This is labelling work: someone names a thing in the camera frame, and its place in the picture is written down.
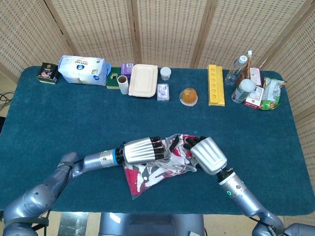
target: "white jar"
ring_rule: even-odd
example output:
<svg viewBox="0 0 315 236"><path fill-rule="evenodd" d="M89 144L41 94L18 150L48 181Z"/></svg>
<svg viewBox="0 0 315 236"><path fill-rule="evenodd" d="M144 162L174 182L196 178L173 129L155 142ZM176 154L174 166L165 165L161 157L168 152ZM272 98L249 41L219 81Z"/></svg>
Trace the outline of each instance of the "white jar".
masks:
<svg viewBox="0 0 315 236"><path fill-rule="evenodd" d="M232 93L232 100L236 103L243 102L248 95L255 90L255 84L249 79L243 79Z"/></svg>
<svg viewBox="0 0 315 236"><path fill-rule="evenodd" d="M169 80L169 77L171 77L171 69L168 67L162 67L160 70L161 79L163 80Z"/></svg>

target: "purple box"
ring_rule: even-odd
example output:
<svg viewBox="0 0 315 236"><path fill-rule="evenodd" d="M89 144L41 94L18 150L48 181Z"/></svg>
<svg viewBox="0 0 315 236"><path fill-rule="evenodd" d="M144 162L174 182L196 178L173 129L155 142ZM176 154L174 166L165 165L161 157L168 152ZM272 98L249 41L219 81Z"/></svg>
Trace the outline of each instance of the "purple box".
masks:
<svg viewBox="0 0 315 236"><path fill-rule="evenodd" d="M125 75L128 79L130 79L132 68L133 68L133 63L123 63L121 75Z"/></svg>

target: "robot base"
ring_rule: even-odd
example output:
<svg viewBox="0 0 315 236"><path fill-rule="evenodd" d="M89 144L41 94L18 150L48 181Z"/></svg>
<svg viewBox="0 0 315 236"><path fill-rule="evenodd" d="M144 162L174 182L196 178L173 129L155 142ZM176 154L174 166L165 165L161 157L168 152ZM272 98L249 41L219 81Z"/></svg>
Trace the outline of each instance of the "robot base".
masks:
<svg viewBox="0 0 315 236"><path fill-rule="evenodd" d="M204 236L201 214L102 213L98 236Z"/></svg>

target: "fabric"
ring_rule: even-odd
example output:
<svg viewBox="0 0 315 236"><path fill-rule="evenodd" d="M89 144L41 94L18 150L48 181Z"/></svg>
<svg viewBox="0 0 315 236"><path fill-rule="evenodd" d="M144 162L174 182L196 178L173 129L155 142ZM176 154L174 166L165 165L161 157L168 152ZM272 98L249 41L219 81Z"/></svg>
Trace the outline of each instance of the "fabric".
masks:
<svg viewBox="0 0 315 236"><path fill-rule="evenodd" d="M21 75L0 134L0 209L52 173L61 157L112 149L122 141L169 137L174 133L211 136L247 187L277 215L308 214L315 197L285 87L280 106L259 111L231 100L208 106L206 69L172 69L170 100L122 95L102 86L55 85L36 79L40 67ZM281 79L276 72L262 77ZM165 83L160 77L158 83ZM195 88L198 102L184 106L179 94ZM204 171L168 178L132 200L123 167L73 179L53 207L57 211L241 214L215 176Z"/></svg>

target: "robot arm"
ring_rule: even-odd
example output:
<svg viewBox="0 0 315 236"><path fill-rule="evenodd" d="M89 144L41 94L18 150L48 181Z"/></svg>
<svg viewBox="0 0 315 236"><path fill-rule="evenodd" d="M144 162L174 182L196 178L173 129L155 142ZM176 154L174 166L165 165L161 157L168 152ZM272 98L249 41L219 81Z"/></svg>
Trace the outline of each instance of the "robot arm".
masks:
<svg viewBox="0 0 315 236"><path fill-rule="evenodd" d="M184 147L192 152L206 173L217 175L219 185L245 216L259 217L253 236L315 235L315 227L310 225L295 223L284 229L283 222L257 200L233 169L226 168L227 158L211 138L186 138Z"/></svg>
<svg viewBox="0 0 315 236"><path fill-rule="evenodd" d="M48 225L47 218L39 216L51 209L70 180L87 171L121 165L123 161L142 164L163 159L165 149L159 140L159 137L153 137L123 143L116 149L88 155L83 160L75 152L63 156L56 170L42 184L28 190L4 209L3 235L38 236L35 232L38 227L32 228L32 224Z"/></svg>

